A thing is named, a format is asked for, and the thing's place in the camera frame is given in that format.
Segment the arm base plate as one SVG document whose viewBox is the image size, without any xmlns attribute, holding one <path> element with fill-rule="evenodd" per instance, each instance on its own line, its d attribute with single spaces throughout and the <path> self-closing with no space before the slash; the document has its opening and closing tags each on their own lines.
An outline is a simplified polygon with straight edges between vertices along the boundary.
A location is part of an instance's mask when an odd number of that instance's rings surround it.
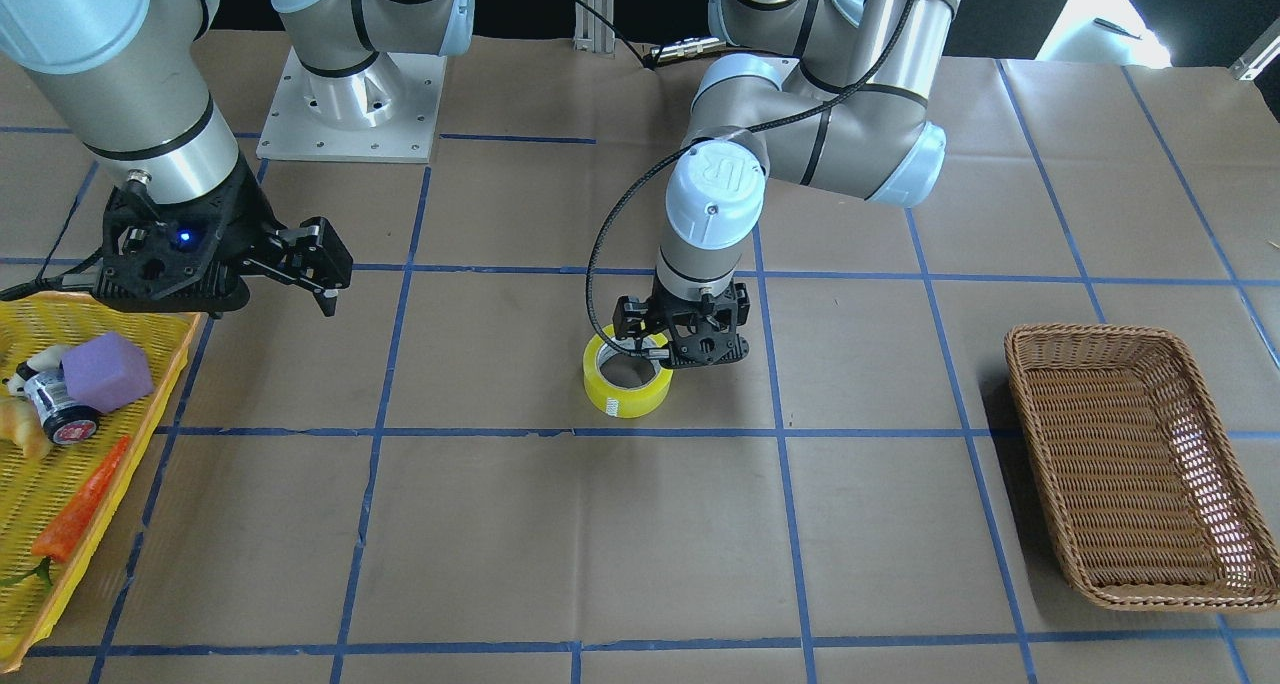
<svg viewBox="0 0 1280 684">
<path fill-rule="evenodd" d="M 754 77 L 771 83 L 776 90 L 785 88 L 785 82 L 795 64 L 786 58 L 763 58 L 746 53 L 736 53 L 724 59 L 732 76 Z"/>
<path fill-rule="evenodd" d="M 426 164 L 447 58 L 383 53 L 346 78 L 307 70 L 291 51 L 256 147 L 261 159 Z"/>
</svg>

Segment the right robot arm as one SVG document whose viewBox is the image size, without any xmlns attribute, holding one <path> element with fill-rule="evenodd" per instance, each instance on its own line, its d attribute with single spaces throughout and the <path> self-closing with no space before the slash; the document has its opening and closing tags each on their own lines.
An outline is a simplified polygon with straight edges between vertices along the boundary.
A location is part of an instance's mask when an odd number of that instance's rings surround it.
<svg viewBox="0 0 1280 684">
<path fill-rule="evenodd" d="M 123 313 L 242 309 L 247 277 L 337 310 L 353 259 L 334 225 L 280 222 L 241 151 L 192 44 L 221 0 L 3 0 L 3 54 L 110 177 L 99 247 L 6 302 L 86 292 Z M 292 133 L 320 156 L 355 137 L 375 158 L 425 155 L 430 108 L 406 58 L 468 50 L 475 0 L 270 0 L 291 37 Z"/>
</svg>

